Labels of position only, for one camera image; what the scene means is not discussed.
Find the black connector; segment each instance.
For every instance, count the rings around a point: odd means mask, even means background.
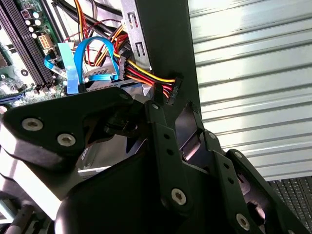
[[[125,71],[126,71],[126,58],[124,56],[120,56],[120,66],[119,66],[119,79],[125,79]]]
[[[81,93],[85,93],[85,92],[87,92],[86,86],[84,84],[78,85],[78,93],[81,94]],[[67,93],[67,86],[65,86],[65,88],[64,88],[64,93],[66,94],[66,96],[75,95],[75,94],[68,94]]]
[[[168,105],[171,105],[171,106],[174,105],[174,103],[176,101],[176,96],[179,93],[179,89],[181,87],[181,84],[182,84],[182,80],[180,78],[175,78],[175,82],[172,86],[172,90],[170,92],[170,96],[169,96],[169,99],[167,101]]]

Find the capacitor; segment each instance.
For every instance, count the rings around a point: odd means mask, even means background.
[[[40,36],[40,33],[32,33],[31,36],[33,39],[37,39]]]
[[[35,20],[35,25],[41,26],[42,24],[43,24],[43,20],[42,19]]]
[[[17,52],[16,49],[11,49],[11,50],[8,51],[8,55],[14,54],[14,53],[16,53],[16,52]]]
[[[12,45],[12,44],[5,45],[3,48],[4,48],[5,50],[10,50],[10,49],[13,49],[13,48],[14,48],[14,45]]]
[[[25,20],[25,24],[26,24],[27,26],[34,25],[34,24],[35,24],[35,21],[34,21],[33,19],[27,19],[27,20]]]
[[[36,18],[36,19],[39,19],[42,17],[42,12],[41,11],[35,11],[33,13],[33,17]]]
[[[34,33],[37,32],[39,30],[38,26],[30,26],[28,27],[29,32]]]

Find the green circuit board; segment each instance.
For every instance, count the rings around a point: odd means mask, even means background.
[[[22,14],[23,11],[29,12],[40,12],[40,20],[42,24],[40,26],[40,34],[48,35],[53,44],[52,49],[55,51],[57,55],[57,37],[53,31],[53,28],[44,14],[43,8],[38,0],[14,0],[17,9],[21,12],[21,16],[25,19]],[[7,96],[16,95],[19,96],[18,100],[14,100],[11,102],[6,102],[5,106],[7,107],[16,107],[20,105],[50,100],[54,98],[59,98],[63,95],[64,85],[62,77],[55,75],[55,80],[57,84],[50,88],[43,88],[41,90],[36,89],[36,85],[29,75],[26,66],[17,55],[17,53],[10,55],[8,54],[8,50],[5,49],[5,46],[8,44],[12,44],[12,41],[8,37],[8,35],[1,30],[0,34],[2,34],[2,38],[0,38],[0,53],[5,60],[1,63],[0,56],[0,105],[3,105],[3,100]],[[39,38],[34,39],[36,45],[42,51],[42,62],[44,61],[44,56],[46,54],[45,48],[42,46]]]

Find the metal panel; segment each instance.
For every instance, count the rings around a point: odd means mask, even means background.
[[[312,175],[312,1],[189,0],[205,128],[266,180]]]

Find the orange wire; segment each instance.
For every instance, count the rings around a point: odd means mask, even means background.
[[[128,77],[128,78],[130,78],[130,79],[134,79],[134,80],[136,80],[136,81],[142,82],[142,83],[147,84],[147,85],[150,85],[150,86],[153,85],[153,84],[151,84],[150,82],[147,82],[147,81],[142,80],[142,79],[138,79],[138,78],[133,77],[133,76],[131,76],[131,75],[126,75],[126,77]],[[169,95],[168,95],[165,91],[163,91],[163,94],[166,96],[166,98],[169,98]]]
[[[123,31],[123,29],[124,29],[123,26],[120,27],[120,29],[119,29],[119,30],[115,33],[115,35],[112,37],[111,42],[113,42],[113,41],[116,39],[116,37]],[[98,61],[96,62],[95,67],[99,66],[99,65],[102,63],[102,61],[104,60],[104,58],[105,58],[107,52],[108,52],[108,49],[107,49],[107,47],[106,47],[105,50],[103,51],[103,54],[99,57]]]
[[[147,82],[146,80],[138,79],[138,78],[133,77],[133,76],[131,76],[131,75],[126,75],[126,77],[128,77],[128,78],[130,78],[130,79],[134,79],[134,80],[139,81],[139,82],[142,82],[142,83],[144,83],[144,84],[148,84],[148,85],[150,85],[150,86],[153,85],[152,83]]]

